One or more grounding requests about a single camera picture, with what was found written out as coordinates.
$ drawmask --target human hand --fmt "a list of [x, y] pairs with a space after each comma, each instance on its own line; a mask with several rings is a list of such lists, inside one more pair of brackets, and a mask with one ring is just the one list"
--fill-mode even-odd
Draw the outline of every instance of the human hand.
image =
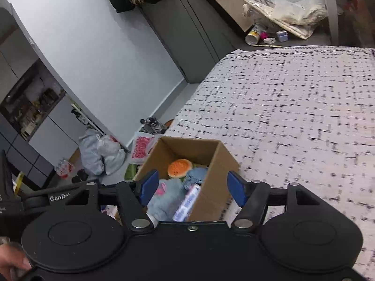
[[9, 244], [0, 245], [0, 274], [7, 281], [12, 281], [11, 269], [13, 267], [23, 270], [31, 269], [31, 265], [22, 251]]

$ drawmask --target gray plastic bag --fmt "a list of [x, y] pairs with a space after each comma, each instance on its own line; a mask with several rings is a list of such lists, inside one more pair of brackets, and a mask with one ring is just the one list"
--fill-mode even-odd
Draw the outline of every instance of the gray plastic bag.
[[102, 156], [98, 153], [98, 144], [101, 134], [94, 129], [87, 129], [85, 135], [79, 138], [79, 151], [85, 170], [93, 175], [104, 172]]

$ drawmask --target screw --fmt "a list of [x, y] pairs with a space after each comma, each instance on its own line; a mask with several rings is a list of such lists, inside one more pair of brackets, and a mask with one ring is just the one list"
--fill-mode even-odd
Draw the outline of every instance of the screw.
[[237, 221], [234, 222], [234, 225], [238, 228], [246, 229], [246, 228], [250, 228], [251, 226], [253, 226], [253, 222], [250, 221], [249, 219], [238, 219]]
[[197, 231], [198, 230], [198, 227], [197, 226], [194, 226], [194, 225], [190, 225], [187, 227], [188, 231]]
[[132, 221], [132, 226], [137, 229], [143, 229], [150, 225], [150, 221], [146, 219], [135, 219]]

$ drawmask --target white cloth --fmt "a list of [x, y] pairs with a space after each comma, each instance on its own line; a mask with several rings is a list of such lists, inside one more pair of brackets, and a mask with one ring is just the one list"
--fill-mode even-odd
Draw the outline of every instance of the white cloth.
[[[359, 226], [364, 243], [354, 269], [374, 280], [374, 81], [372, 48], [231, 53], [166, 135], [221, 140], [247, 180], [304, 185]], [[231, 223], [237, 209], [232, 203], [225, 220]], [[269, 209], [268, 217], [281, 212]]]

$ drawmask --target white plastic bag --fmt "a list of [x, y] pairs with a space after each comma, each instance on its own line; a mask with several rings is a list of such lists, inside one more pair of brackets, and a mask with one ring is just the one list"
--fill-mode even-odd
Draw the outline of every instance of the white plastic bag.
[[120, 169], [125, 160], [125, 150], [119, 149], [113, 155], [104, 156], [105, 173], [111, 175]]
[[125, 160], [125, 150], [110, 135], [98, 136], [98, 153], [104, 158], [105, 173], [110, 175], [122, 166]]
[[102, 156], [115, 154], [121, 149], [120, 143], [110, 135], [104, 135], [98, 139], [97, 151]]
[[130, 163], [137, 165], [143, 164], [146, 161], [152, 147], [161, 136], [163, 135], [152, 135], [144, 132], [136, 132], [133, 139]]
[[327, 17], [323, 0], [302, 0], [296, 3], [287, 0], [275, 0], [272, 19], [290, 24], [310, 25]]
[[100, 175], [104, 171], [102, 156], [98, 153], [98, 139], [100, 133], [94, 129], [87, 129], [85, 135], [79, 138], [82, 165], [93, 175]]

